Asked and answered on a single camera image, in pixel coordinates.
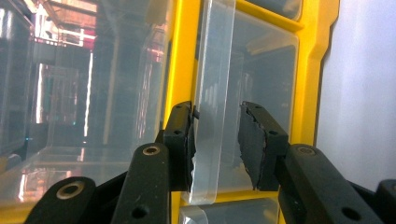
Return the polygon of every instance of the transparent plastic wall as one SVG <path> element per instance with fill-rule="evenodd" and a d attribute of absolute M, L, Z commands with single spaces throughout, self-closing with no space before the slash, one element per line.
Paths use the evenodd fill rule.
<path fill-rule="evenodd" d="M 179 224 L 262 223 L 276 224 L 277 198 L 246 200 L 180 208 Z"/>
<path fill-rule="evenodd" d="M 295 35 L 235 11 L 234 1 L 205 1 L 187 202 L 213 203 L 218 192 L 253 189 L 237 142 L 240 105 L 264 106 L 289 132 L 297 48 Z"/>
<path fill-rule="evenodd" d="M 281 16 L 297 21 L 300 18 L 302 0 L 247 0 Z"/>
<path fill-rule="evenodd" d="M 13 4 L 0 2 L 0 158 L 5 160 L 26 138 L 32 31 Z"/>
<path fill-rule="evenodd" d="M 100 185 L 154 141 L 172 2 L 40 1 L 28 159 L 0 175 L 0 202 L 37 201 L 69 176 Z"/>

